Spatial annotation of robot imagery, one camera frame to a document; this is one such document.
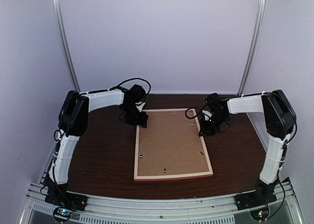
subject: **metal pole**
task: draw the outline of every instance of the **metal pole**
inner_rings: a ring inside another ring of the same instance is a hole
[[[250,70],[251,70],[251,67],[253,64],[254,55],[255,55],[255,51],[256,51],[256,47],[257,47],[257,42],[258,42],[258,38],[259,38],[259,35],[261,32],[262,22],[264,19],[265,6],[266,6],[266,0],[259,0],[257,13],[256,13],[255,26],[254,26],[254,31],[253,31],[253,37],[252,37],[252,41],[251,41],[249,54],[248,54],[248,57],[246,60],[242,81],[241,81],[241,84],[239,87],[239,91],[237,93],[238,96],[243,94],[243,91],[244,91],[245,85],[247,83],[248,76],[249,76],[249,73],[250,73]]]
[[[59,24],[59,31],[60,31],[61,41],[62,41],[63,52],[64,52],[64,56],[65,56],[65,59],[67,62],[70,77],[71,77],[71,80],[72,80],[72,83],[73,83],[75,90],[80,92],[78,79],[77,79],[77,76],[76,76],[75,71],[74,71],[74,67],[73,67],[73,63],[72,63],[72,59],[71,59],[71,55],[70,55],[70,50],[69,50],[69,45],[68,45],[67,37],[65,34],[60,0],[53,0],[53,5],[54,5],[57,21]]]

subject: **white plastic arm segment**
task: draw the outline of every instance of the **white plastic arm segment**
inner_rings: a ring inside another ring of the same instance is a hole
[[[58,153],[53,153],[55,163],[52,163],[52,166],[49,170],[49,177],[52,181],[53,174],[52,174],[52,168],[54,166],[54,175],[55,180],[57,184],[65,184],[68,182],[68,171],[73,155],[73,151],[75,149],[75,146],[77,145],[77,142],[79,140],[79,137],[76,136],[68,136],[66,137],[63,135],[60,141],[60,149]]]
[[[242,96],[239,98],[231,98],[227,101],[230,114],[238,113],[264,113],[262,95]]]
[[[260,180],[267,185],[273,183],[277,179],[277,172],[281,156],[283,154],[283,146],[286,140],[290,139],[288,134],[284,140],[269,135],[269,143],[263,170],[260,174]]]
[[[120,90],[112,90],[102,93],[92,93],[85,95],[89,98],[88,113],[111,105],[121,105],[123,103],[124,93]]]

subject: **wooden frame border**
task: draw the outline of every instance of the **wooden frame border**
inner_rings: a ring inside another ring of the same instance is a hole
[[[177,111],[186,111],[185,108],[181,109],[158,109],[158,110],[144,110],[145,112],[177,112]],[[195,123],[197,126],[198,131],[200,130],[200,123],[198,122],[198,118],[196,117]],[[206,148],[204,137],[200,137],[204,155],[206,158],[206,162],[208,165],[208,172],[201,172],[201,173],[192,173],[192,174],[175,174],[175,175],[157,175],[157,176],[139,176],[138,175],[138,154],[139,154],[139,130],[140,126],[136,127],[136,141],[135,141],[135,160],[134,160],[134,180],[135,181],[165,181],[165,180],[179,180],[179,179],[188,179],[188,178],[198,178],[198,177],[207,177],[212,176],[213,171],[211,167],[211,163],[209,160],[208,151]]]

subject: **black cable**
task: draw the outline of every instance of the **black cable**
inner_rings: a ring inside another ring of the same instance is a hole
[[[58,139],[56,139],[56,137],[55,137],[55,134],[56,134],[57,132],[60,134],[60,137],[59,137]],[[57,129],[57,130],[55,130],[54,133],[53,133],[53,139],[54,139],[56,142],[59,142],[59,141],[60,141],[60,138],[62,138],[64,134],[65,134],[65,132],[61,133],[61,130],[60,130],[60,129]]]
[[[202,107],[202,109],[199,109],[199,108],[197,108],[197,107],[190,107],[190,108],[186,109],[184,115],[185,115],[185,117],[187,117],[189,120],[195,119],[197,116],[199,116],[199,115],[202,113],[202,111],[206,108],[206,106],[208,106],[208,103],[205,104],[205,105]],[[196,115],[194,115],[194,116],[192,116],[192,117],[189,117],[189,116],[187,115],[187,112],[188,112],[189,110],[193,110],[193,109],[194,109],[194,110],[198,110],[198,113],[196,113]]]
[[[284,202],[285,202],[285,199],[286,199],[286,192],[285,192],[285,189],[284,189],[284,186],[282,185],[280,179],[279,179],[279,171],[277,173],[277,179],[278,179],[278,182],[279,182],[279,185],[281,186],[281,188],[283,189],[283,192],[284,192],[284,198],[283,198],[283,201],[281,202],[279,208],[269,217],[267,218],[267,220],[271,219],[273,216],[275,216],[278,211],[280,210],[280,208],[283,206]]]
[[[47,196],[45,194],[42,193],[43,189],[45,188],[46,186],[43,186],[41,189],[40,189],[40,193],[43,195],[43,196]]]
[[[231,125],[229,123],[227,123],[226,121],[225,121],[225,124],[228,125],[228,128],[223,130],[223,131],[221,131],[220,133],[226,132],[231,127]]]
[[[152,89],[151,84],[150,84],[147,80],[145,80],[145,79],[143,79],[143,78],[129,78],[129,79],[126,79],[126,80],[122,81],[121,83],[119,83],[117,86],[113,87],[112,89],[118,88],[118,87],[120,87],[122,84],[125,84],[126,82],[130,82],[130,81],[133,81],[133,80],[141,80],[141,81],[143,81],[143,82],[145,82],[145,83],[148,84],[149,89],[148,89],[148,92],[145,94],[145,97],[151,92],[151,89]]]
[[[54,181],[54,184],[56,186],[56,188],[58,189],[59,193],[66,199],[66,201],[68,202],[68,204],[70,203],[68,198],[66,198],[66,196],[60,191],[59,187],[58,187],[58,184],[57,182],[55,181],[55,174],[54,174],[54,166],[52,167],[52,176],[53,176],[53,181]]]

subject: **wooden tabletop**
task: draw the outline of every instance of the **wooden tabletop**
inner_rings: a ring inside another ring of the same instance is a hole
[[[149,95],[147,109],[202,107],[206,95]],[[214,175],[175,181],[134,181],[136,127],[119,120],[118,106],[89,114],[69,170],[68,191],[126,199],[182,199],[253,190],[265,151],[246,114],[231,115],[231,128],[206,137]]]

